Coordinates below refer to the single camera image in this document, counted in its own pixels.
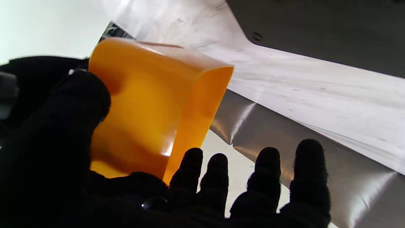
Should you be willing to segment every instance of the gloved hand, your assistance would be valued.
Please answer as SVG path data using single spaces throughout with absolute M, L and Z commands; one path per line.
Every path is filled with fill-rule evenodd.
M 222 154 L 211 158 L 196 193 L 203 156 L 198 148 L 186 152 L 169 188 L 156 177 L 134 173 L 119 179 L 121 184 L 110 185 L 117 189 L 95 192 L 98 188 L 90 186 L 96 177 L 102 179 L 101 184 L 116 181 L 104 180 L 89 170 L 93 130 L 109 106 L 107 88 L 86 71 L 75 71 L 53 89 L 1 149 L 0 222 L 115 227 L 326 227 L 329 223 L 323 150 L 313 140 L 303 141 L 297 149 L 291 202 L 280 214 L 275 214 L 279 155 L 273 148 L 258 156 L 247 191 L 235 201 L 229 219 L 224 218 L 227 159 Z M 148 180 L 140 182 L 145 176 Z M 148 184 L 137 187 L 136 182 Z M 161 187 L 156 193 L 144 191 L 156 185 Z M 131 195 L 144 202 L 157 197 L 167 203 L 142 207 Z
M 225 155 L 214 155 L 196 194 L 203 152 L 187 151 L 179 170 L 170 182 L 174 194 L 172 207 L 189 218 L 231 227 L 315 227 L 330 222 L 330 194 L 322 146 L 315 140 L 304 140 L 297 148 L 294 180 L 290 185 L 290 203 L 276 213 L 280 198 L 280 155 L 277 149 L 264 148 L 257 157 L 255 172 L 247 181 L 247 191 L 234 202 L 229 219 L 224 219 L 228 193 L 228 161 Z

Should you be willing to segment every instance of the screw hole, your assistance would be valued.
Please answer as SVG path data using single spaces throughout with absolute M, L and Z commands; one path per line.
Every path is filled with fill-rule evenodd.
M 254 33 L 252 34 L 252 38 L 253 38 L 255 41 L 261 41 L 261 40 L 263 39 L 262 35 L 260 35 L 260 34 L 257 33 L 257 32 L 254 32 Z

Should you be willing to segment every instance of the metal panel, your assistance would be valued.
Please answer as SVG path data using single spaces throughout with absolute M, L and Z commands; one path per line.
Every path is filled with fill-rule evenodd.
M 252 161 L 256 160 L 264 147 L 278 148 L 281 182 L 286 186 L 294 176 L 292 164 L 298 143 L 305 138 L 319 140 L 325 149 L 330 175 L 328 185 L 332 196 L 332 221 L 340 228 L 356 227 L 397 177 L 397 172 L 258 104 L 240 120 L 243 124 L 232 125 L 239 123 L 237 118 L 251 107 L 239 105 L 236 101 L 244 99 L 238 96 L 227 93 L 221 103 L 213 123 L 215 128 L 221 129 L 220 136 L 228 143 L 233 142 L 234 148 Z
M 405 77 L 403 0 L 227 0 L 254 44 Z
M 405 176 L 397 174 L 356 228 L 405 227 Z
M 226 90 L 210 130 L 231 145 L 235 134 L 242 127 L 255 105 L 255 102 Z

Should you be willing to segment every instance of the amber plastic piece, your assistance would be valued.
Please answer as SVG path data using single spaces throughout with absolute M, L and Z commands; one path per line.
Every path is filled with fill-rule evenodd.
M 200 147 L 233 66 L 173 45 L 111 38 L 89 63 L 111 94 L 96 128 L 92 170 L 106 177 L 142 171 L 168 183 L 184 153 Z

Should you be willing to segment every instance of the white wall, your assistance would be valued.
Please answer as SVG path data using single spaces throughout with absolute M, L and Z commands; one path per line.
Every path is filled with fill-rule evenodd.
M 83 58 L 109 17 L 91 0 L 1 0 L 0 64 L 31 55 Z

